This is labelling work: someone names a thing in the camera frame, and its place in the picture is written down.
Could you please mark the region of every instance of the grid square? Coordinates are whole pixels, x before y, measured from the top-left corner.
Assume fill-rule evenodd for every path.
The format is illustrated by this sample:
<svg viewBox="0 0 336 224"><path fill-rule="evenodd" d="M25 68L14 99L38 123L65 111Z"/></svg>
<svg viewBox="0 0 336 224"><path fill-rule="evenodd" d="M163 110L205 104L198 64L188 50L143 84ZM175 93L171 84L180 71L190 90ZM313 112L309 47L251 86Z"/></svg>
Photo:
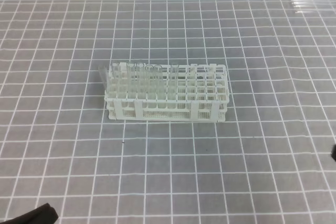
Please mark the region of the grid square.
<svg viewBox="0 0 336 224"><path fill-rule="evenodd" d="M122 163L122 173L142 173L144 172L144 157L124 157Z"/></svg>
<svg viewBox="0 0 336 224"><path fill-rule="evenodd" d="M11 196L14 189L15 178L0 178L0 183L2 185L0 195Z"/></svg>
<svg viewBox="0 0 336 224"><path fill-rule="evenodd" d="M215 138L195 139L196 154L215 154L218 153L217 141Z"/></svg>
<svg viewBox="0 0 336 224"><path fill-rule="evenodd" d="M252 192L275 191L275 184L272 174L269 173L249 174L248 177Z"/></svg>
<svg viewBox="0 0 336 224"><path fill-rule="evenodd" d="M112 216L117 212L117 197L93 197L91 214L93 216Z"/></svg>
<svg viewBox="0 0 336 224"><path fill-rule="evenodd" d="M194 154L194 141L191 138L171 139L171 154Z"/></svg>
<svg viewBox="0 0 336 224"><path fill-rule="evenodd" d="M173 174L173 193L195 193L197 192L196 177L194 174Z"/></svg>
<svg viewBox="0 0 336 224"><path fill-rule="evenodd" d="M41 178L19 178L15 187L14 196L37 196Z"/></svg>
<svg viewBox="0 0 336 224"><path fill-rule="evenodd" d="M245 154L266 153L266 147L263 138L242 138L242 145Z"/></svg>
<svg viewBox="0 0 336 224"><path fill-rule="evenodd" d="M197 172L220 172L218 156L196 156Z"/></svg>
<svg viewBox="0 0 336 224"><path fill-rule="evenodd" d="M148 173L168 173L170 171L170 158L168 156L149 156L147 158Z"/></svg>
<svg viewBox="0 0 336 224"><path fill-rule="evenodd" d="M21 176L42 176L44 169L45 169L45 164L46 164L45 159L27 159L22 164L20 175ZM50 172L51 174L56 174L56 175L62 174L62 172L57 170L56 165L55 164L53 165L54 166L51 165L49 167L50 170L48 170L48 166L47 166L46 174L48 174L48 172Z"/></svg>
<svg viewBox="0 0 336 224"><path fill-rule="evenodd" d="M148 195L146 197L146 214L159 215L171 213L170 195Z"/></svg>
<svg viewBox="0 0 336 224"><path fill-rule="evenodd" d="M327 191L312 191L306 193L311 211L332 210L332 198Z"/></svg>
<svg viewBox="0 0 336 224"><path fill-rule="evenodd" d="M220 193L223 191L220 174L198 174L197 180L200 193Z"/></svg>
<svg viewBox="0 0 336 224"><path fill-rule="evenodd" d="M278 191L301 191L299 176L296 173L275 173Z"/></svg>
<svg viewBox="0 0 336 224"><path fill-rule="evenodd" d="M173 173L194 173L195 161L193 156L172 156Z"/></svg>
<svg viewBox="0 0 336 224"><path fill-rule="evenodd" d="M121 195L119 198L119 215L143 214L142 195Z"/></svg>
<svg viewBox="0 0 336 224"><path fill-rule="evenodd" d="M126 139L124 140L124 155L144 155L146 149L146 139Z"/></svg>
<svg viewBox="0 0 336 224"><path fill-rule="evenodd" d="M199 196L201 214L224 214L224 195L202 194Z"/></svg>
<svg viewBox="0 0 336 224"><path fill-rule="evenodd" d="M169 174L147 175L147 178L146 178L146 192L147 193L169 193L170 191L171 191L171 185L170 185L170 175Z"/></svg>
<svg viewBox="0 0 336 224"><path fill-rule="evenodd" d="M290 146L286 137L267 137L265 138L269 153L290 153Z"/></svg>
<svg viewBox="0 0 336 224"><path fill-rule="evenodd" d="M250 224L255 223L255 217L253 215L230 215L229 221L233 224Z"/></svg>
<svg viewBox="0 0 336 224"><path fill-rule="evenodd" d="M90 197L66 197L64 216L85 216L89 207Z"/></svg>
<svg viewBox="0 0 336 224"><path fill-rule="evenodd" d="M316 154L295 154L298 170L320 170Z"/></svg>
<svg viewBox="0 0 336 224"><path fill-rule="evenodd" d="M293 152L314 152L310 137L296 136L289 138Z"/></svg>
<svg viewBox="0 0 336 224"><path fill-rule="evenodd" d="M91 175L94 174L96 166L95 158L74 158L72 161L72 175Z"/></svg>
<svg viewBox="0 0 336 224"><path fill-rule="evenodd" d="M67 178L45 178L42 184L41 195L53 196L64 195Z"/></svg>
<svg viewBox="0 0 336 224"><path fill-rule="evenodd" d="M274 172L296 171L295 163L291 155L271 155L269 158Z"/></svg>
<svg viewBox="0 0 336 224"><path fill-rule="evenodd" d="M98 176L94 182L94 194L116 194L118 192L118 176Z"/></svg>
<svg viewBox="0 0 336 224"><path fill-rule="evenodd" d="M276 194L253 194L256 212L279 212L280 206Z"/></svg>
<svg viewBox="0 0 336 224"><path fill-rule="evenodd" d="M226 192L249 192L247 175L243 173L223 174L224 188Z"/></svg>
<svg viewBox="0 0 336 224"><path fill-rule="evenodd" d="M245 172L245 162L242 155L221 155L223 172Z"/></svg>
<svg viewBox="0 0 336 224"><path fill-rule="evenodd" d="M119 157L99 157L97 165L97 174L118 174L120 173Z"/></svg>
<svg viewBox="0 0 336 224"><path fill-rule="evenodd" d="M229 214L253 213L250 194L228 194L226 195L226 202Z"/></svg>
<svg viewBox="0 0 336 224"><path fill-rule="evenodd" d="M90 195L93 177L70 177L68 195Z"/></svg>
<svg viewBox="0 0 336 224"><path fill-rule="evenodd" d="M327 190L326 182L321 173L305 172L300 174L305 190Z"/></svg>
<svg viewBox="0 0 336 224"><path fill-rule="evenodd" d="M143 193L144 175L122 175L120 184L121 194Z"/></svg>
<svg viewBox="0 0 336 224"><path fill-rule="evenodd" d="M267 155L246 155L248 172L270 172Z"/></svg>
<svg viewBox="0 0 336 224"><path fill-rule="evenodd" d="M174 214L197 214L197 195L173 195Z"/></svg>

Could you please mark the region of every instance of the table surface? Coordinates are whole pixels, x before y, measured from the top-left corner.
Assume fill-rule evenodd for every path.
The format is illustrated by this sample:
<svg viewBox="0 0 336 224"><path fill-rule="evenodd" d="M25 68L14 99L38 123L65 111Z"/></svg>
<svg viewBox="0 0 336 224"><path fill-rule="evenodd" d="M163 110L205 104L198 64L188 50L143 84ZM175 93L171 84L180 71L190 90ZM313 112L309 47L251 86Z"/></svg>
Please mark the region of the table surface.
<svg viewBox="0 0 336 224"><path fill-rule="evenodd" d="M334 223L336 13L288 0L0 2L0 220ZM225 123L112 121L98 65L225 64Z"/></svg>

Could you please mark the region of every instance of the gray grid mat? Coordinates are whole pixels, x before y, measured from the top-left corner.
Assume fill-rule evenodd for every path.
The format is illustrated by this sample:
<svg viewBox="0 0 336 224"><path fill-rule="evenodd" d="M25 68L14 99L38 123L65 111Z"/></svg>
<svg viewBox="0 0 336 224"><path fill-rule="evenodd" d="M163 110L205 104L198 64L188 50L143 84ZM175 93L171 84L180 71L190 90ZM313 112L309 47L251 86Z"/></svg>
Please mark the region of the gray grid mat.
<svg viewBox="0 0 336 224"><path fill-rule="evenodd" d="M0 2L0 39L0 219L334 223L334 6ZM226 123L108 119L98 64L172 59L228 67Z"/></svg>

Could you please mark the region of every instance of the white grid line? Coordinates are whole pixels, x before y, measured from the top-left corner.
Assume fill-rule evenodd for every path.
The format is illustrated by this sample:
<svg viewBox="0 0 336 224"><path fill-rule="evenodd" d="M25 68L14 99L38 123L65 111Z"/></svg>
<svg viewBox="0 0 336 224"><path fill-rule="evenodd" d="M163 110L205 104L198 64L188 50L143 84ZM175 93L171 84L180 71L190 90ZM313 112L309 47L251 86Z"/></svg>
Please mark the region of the white grid line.
<svg viewBox="0 0 336 224"><path fill-rule="evenodd" d="M101 1L101 3L100 3L100 8L99 8L99 17L98 17L98 19L100 18L100 14L101 14L101 7L102 7L102 1ZM96 35L95 35L95 37L97 36L97 32L98 32L98 23L97 23L97 30L96 30ZM95 173L94 173L94 175L96 175L97 174L97 167L98 167L98 160L99 160L99 149L100 149L100 140L101 140L101 133L102 133L102 129L103 129L103 121L104 121L104 115L105 115L105 111L106 110L103 110L103 113L102 113L102 116L101 116L101 126L100 126L100 132L99 132L99 139L98 139L98 148L97 148L97 157L96 157L96 164L95 164L95 166L94 166L94 171L95 171ZM91 196L91 198L90 198L90 205L89 205L89 213L88 213L88 215L89 215L89 218L88 218L88 224L90 224L90 217L91 217L91 212L92 212L92 201L93 201L93 195L94 195L94 186L95 186L95 183L96 183L96 176L94 176L93 177L93 182L92 182L92 191L91 191L91 194L92 194L92 196Z"/></svg>
<svg viewBox="0 0 336 224"><path fill-rule="evenodd" d="M73 59L73 56L75 55L75 51L73 51L72 53L72 56L71 56L71 59ZM67 74L67 79L66 79L66 82L68 81L69 79L69 74L70 74L70 71L68 72ZM64 89L63 89L63 95L65 94L65 90L66 90L66 85L64 86ZM63 102L63 97L61 98L61 104L60 104L60 108L62 106L62 102ZM80 119L81 119L81 115L82 115L82 110L80 111L80 116L79 116L79 122L80 122ZM66 189L65 189L65 194L67 194L68 192L68 188L69 188L69 182L70 182L70 175L71 175L71 169L72 169L72 164L73 164L73 161L74 161L74 156L75 156L75 150L76 150L76 144L77 144L77 139L78 139L78 133L79 133L79 122L78 122L78 126L77 126L77 132L76 132L76 140L75 140L75 143L74 143L74 149L72 151L72 158L71 158L71 161L70 161L70 168L69 168L69 173L68 173L68 179L67 179L67 184L66 184ZM54 128L54 132L52 133L52 139L54 139L55 137L55 133L56 133L56 126ZM65 203L66 203L66 197L64 197L64 200L63 200L63 203L62 203L62 209L61 209L61 213L60 213L60 224L62 223L62 218L64 216L64 210L65 210Z"/></svg>
<svg viewBox="0 0 336 224"><path fill-rule="evenodd" d="M167 11L167 17L168 17L168 1L166 1L166 11ZM167 29L167 47L169 47L169 33ZM168 64L169 64L169 50L167 51L167 58L168 58ZM170 221L171 224L174 223L174 211L173 211L173 163L172 163L172 125L169 121L169 179L170 179L170 207L171 207L171 215L170 215Z"/></svg>
<svg viewBox="0 0 336 224"><path fill-rule="evenodd" d="M149 30L149 37L151 37L151 23L149 23L150 30ZM151 40L149 40L148 47L151 47ZM148 63L150 62L150 51L148 51ZM148 153L148 121L146 121L146 143L145 143L145 175L144 175L144 197L143 197L143 220L142 223L146 224L146 192L147 192L147 153Z"/></svg>
<svg viewBox="0 0 336 224"><path fill-rule="evenodd" d="M328 173L336 173L336 171L334 170L325 170ZM321 170L300 170L299 173L321 173L322 174L323 171ZM219 172L198 172L197 174L271 174L272 172L223 172L223 173L219 173ZM288 171L284 171L284 172L273 172L274 174L297 174L297 171L292 171L292 170L288 170ZM148 175L169 175L170 173L147 173ZM181 173L172 173L173 175L175 174L196 174L195 172L181 172ZM144 173L124 173L122 175L144 175ZM93 177L94 175L71 175L70 177ZM119 174L96 174L96 177L106 177L106 176L119 176ZM47 178L67 178L67 175L46 175L45 177ZM16 176L1 176L1 178L16 178ZM20 178L42 178L42 175L40 176L20 176ZM329 191L329 190L323 190L323 189L316 189L316 190L310 190L310 191Z"/></svg>
<svg viewBox="0 0 336 224"><path fill-rule="evenodd" d="M312 214L329 214L334 213L333 211L312 211ZM307 212L285 212L286 215L304 215L308 214ZM250 213L234 213L234 214L202 214L202 216L252 216ZM269 216L269 215L280 215L278 212L259 212L258 216ZM146 217L169 217L170 215L146 215ZM176 214L176 217L197 217L197 214ZM93 219L106 219L106 218L115 218L116 216L94 216ZM143 215L124 215L119 216L119 218L130 218L130 217L139 217L143 218ZM88 216L75 216L75 217L64 217L63 219L86 219Z"/></svg>
<svg viewBox="0 0 336 224"><path fill-rule="evenodd" d="M163 11L152 11L153 13L165 13L166 11L163 10ZM187 10L186 12L190 12L190 13L203 13L203 14L206 14L206 12L211 12L211 13L216 13L215 10L203 10L203 11L198 11L198 10L194 10L194 11L190 11L190 10ZM22 22L25 22L25 21L28 21L27 19L15 19L15 15L14 16L14 19L13 21L22 21ZM299 19L300 17L290 17L291 19ZM329 19L336 19L336 17L321 17L321 20L323 19L326 19L326 18L329 18ZM235 18L220 18L219 20L234 20ZM241 19L252 19L252 17L237 17L238 20L241 20ZM269 17L256 17L256 19L286 19L285 17L280 17L280 16L269 16ZM312 17L311 19L316 19L316 20L319 20L320 18L318 17ZM12 19L0 19L0 22L10 22ZM32 19L32 21L34 22L44 22L44 21L49 21L49 22L59 22L60 20L62 19L48 19L48 18L45 18L45 19ZM96 22L97 19L93 19L93 18L83 18L83 20L85 21L89 21L89 22ZM127 19L127 18L120 18L120 19L114 19L114 18L102 18L102 19L99 19L98 21L100 22L104 22L104 21L132 21L132 20L139 20L139 21L148 21L149 19L147 18L135 18L135 19ZM172 19L169 19L169 18L155 18L155 19L152 19L154 21L166 21L166 20L171 20L171 21L182 21L183 19L175 19L175 18L172 18ZM187 18L186 20L201 20L200 18ZM216 18L204 18L204 20L216 20ZM80 19L75 19L75 18L67 18L66 21L73 21L74 23L75 22L79 22Z"/></svg>
<svg viewBox="0 0 336 224"><path fill-rule="evenodd" d="M290 28L290 27L293 27L293 28L302 28L304 26L274 26L274 27L278 27L278 28ZM324 26L311 26L311 27L315 27L315 28L324 28ZM237 28L237 26L233 26L233 27L220 27L220 28ZM252 28L251 26L239 26L238 28ZM257 28L269 28L269 26L257 26ZM85 30L94 30L94 28L83 28ZM174 29L174 30L183 30L184 28L152 28L153 30L166 30L166 29ZM200 27L187 27L186 29L200 29ZM11 28L11 30L13 31L17 31L17 30L23 30L22 28L18 28L18 29L15 29L15 28ZM28 28L26 29L27 31L34 31L34 30L41 30L41 29L33 29L33 28ZM48 31L48 30L55 30L55 28L46 28L44 29L45 31ZM62 29L64 31L67 31L67 30L80 30L78 28L74 29L74 28L64 28ZM112 30L111 28L99 28L99 30ZM130 28L116 28L116 30L131 30ZM134 30L148 30L148 28L134 28Z"/></svg>
<svg viewBox="0 0 336 224"><path fill-rule="evenodd" d="M281 155L290 155L291 153L232 153L232 154L222 154L220 153L220 156L266 156L266 155L271 155L271 156L281 156ZM303 155L303 154L315 154L315 152L294 152L293 154L295 155ZM330 154L329 152L317 152L317 154ZM166 157L166 156L172 156L172 157L179 157L179 156L217 156L218 154L213 153L213 154L148 154L148 155L123 155L123 157ZM2 157L2 160L46 160L46 159L63 159L63 158L70 158L71 156L59 156L59 157ZM80 158L95 158L96 156L75 156L73 158L80 159ZM121 155L115 155L115 156L99 156L99 157L121 157Z"/></svg>
<svg viewBox="0 0 336 224"><path fill-rule="evenodd" d="M304 194L305 192L307 193L316 193L316 192L329 192L329 190L327 189L316 189L316 190L305 190L305 191L302 191L302 190L293 190L293 191L280 191L279 194L290 194L290 193L293 193L293 194L298 194L298 193L302 193ZM230 191L230 192L226 192L224 193L224 195L235 195L235 194L254 194L254 195L264 195L264 194L275 194L276 191L252 191L252 192L248 192L248 191ZM221 191L215 191L215 192L199 192L198 194L200 195L223 195L223 192ZM49 198L49 197L52 197L52 198L64 198L64 197L67 197L67 198L83 198L83 197L105 197L105 196L117 196L118 194L98 194L98 195L95 195L95 194L74 194L74 195L41 195L40 198ZM138 196L145 196L145 195L150 195L150 196L153 196L153 195L197 195L197 193L123 193L123 194L120 194L120 196L133 196L133 195L138 195ZM13 198L15 199L21 199L21 198L26 198L26 199L30 199L30 198L37 198L38 196L36 195L20 195L20 196L13 196ZM0 199L9 199L11 198L11 196L1 196Z"/></svg>
<svg viewBox="0 0 336 224"><path fill-rule="evenodd" d="M134 9L135 9L135 1L133 2L133 17L134 17ZM132 32L132 37L131 37L131 47L132 47L132 42L133 42L133 32ZM119 175L119 187L118 187L118 197L117 197L117 217L116 217L116 223L118 224L118 217L119 217L119 207L120 207L120 189L121 189L121 175L122 175L122 162L123 162L123 153L124 153L124 148L125 148L125 129L126 129L126 120L124 120L123 124L123 132L122 132L122 149L121 149L121 160L120 160L120 175Z"/></svg>
<svg viewBox="0 0 336 224"><path fill-rule="evenodd" d="M197 195L197 211L198 211L198 221L199 224L202 224L201 220L201 207L200 203L200 194L198 189L198 173L197 173L197 162L196 162L196 148L195 148L195 138L194 138L194 123L191 124L192 134L193 134L193 148L194 148L194 166L195 166L195 180L196 180L196 195Z"/></svg>

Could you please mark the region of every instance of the glass test tube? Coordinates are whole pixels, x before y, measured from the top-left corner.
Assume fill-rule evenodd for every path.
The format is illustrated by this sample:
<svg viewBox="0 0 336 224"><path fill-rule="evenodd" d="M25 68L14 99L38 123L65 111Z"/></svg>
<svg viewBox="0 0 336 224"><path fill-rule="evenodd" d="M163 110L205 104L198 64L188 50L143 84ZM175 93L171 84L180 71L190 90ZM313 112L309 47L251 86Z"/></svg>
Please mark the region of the glass test tube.
<svg viewBox="0 0 336 224"><path fill-rule="evenodd" d="M136 76L135 76L135 64L127 63L127 79L128 79L128 98L134 99L136 96Z"/></svg>
<svg viewBox="0 0 336 224"><path fill-rule="evenodd" d="M119 90L119 82L120 82L120 66L119 63L112 63L112 85L111 85L111 91L115 92L115 95L117 95L118 90Z"/></svg>
<svg viewBox="0 0 336 224"><path fill-rule="evenodd" d="M154 72L155 72L155 87L156 87L157 98L160 100L165 100L166 94L165 94L165 86L163 82L162 66L155 65Z"/></svg>
<svg viewBox="0 0 336 224"><path fill-rule="evenodd" d="M145 64L136 64L137 75L137 87L138 87L138 99L146 99L146 76L145 76Z"/></svg>
<svg viewBox="0 0 336 224"><path fill-rule="evenodd" d="M155 74L153 65L146 66L146 80L147 80L147 98L149 100L155 100Z"/></svg>
<svg viewBox="0 0 336 224"><path fill-rule="evenodd" d="M168 82L168 99L175 100L176 99L176 90L177 90L177 82L179 75L179 64L171 64L169 71L169 82Z"/></svg>

